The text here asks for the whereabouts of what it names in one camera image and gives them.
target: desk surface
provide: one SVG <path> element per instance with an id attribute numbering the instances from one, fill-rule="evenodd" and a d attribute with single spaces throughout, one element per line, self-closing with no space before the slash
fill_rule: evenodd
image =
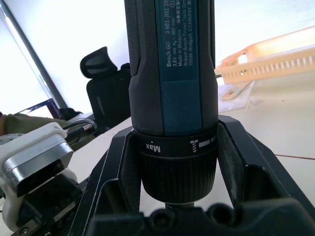
<path id="1" fill-rule="evenodd" d="M 256 82 L 245 109 L 222 113 L 238 119 L 245 129 L 268 146 L 275 154 L 315 158 L 315 73 Z M 69 167 L 78 181 L 89 176 L 93 167 L 107 151 L 112 137 L 131 126 L 127 119 L 91 143 L 76 151 Z M 305 195 L 315 205 L 313 178 L 315 161 L 278 156 Z M 214 203 L 231 205 L 217 165 L 213 190 L 196 206 L 207 209 Z M 149 215 L 164 204 L 151 198 L 142 188 L 140 210 Z M 0 222 L 1 235 L 10 235 Z"/>

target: office chair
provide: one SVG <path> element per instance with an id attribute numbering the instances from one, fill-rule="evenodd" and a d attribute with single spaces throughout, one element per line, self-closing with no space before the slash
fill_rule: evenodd
<path id="1" fill-rule="evenodd" d="M 124 64 L 118 71 L 107 54 L 107 47 L 103 47 L 85 56 L 80 68 L 83 75 L 91 79 L 87 92 L 97 124 L 97 136 L 130 117 L 130 65 Z"/>

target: cordless screwdriver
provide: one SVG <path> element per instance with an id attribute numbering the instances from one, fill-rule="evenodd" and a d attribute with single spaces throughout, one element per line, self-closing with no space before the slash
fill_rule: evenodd
<path id="1" fill-rule="evenodd" d="M 144 188 L 169 208 L 192 207 L 211 191 L 217 162 L 210 0 L 125 0 L 125 9 Z"/>

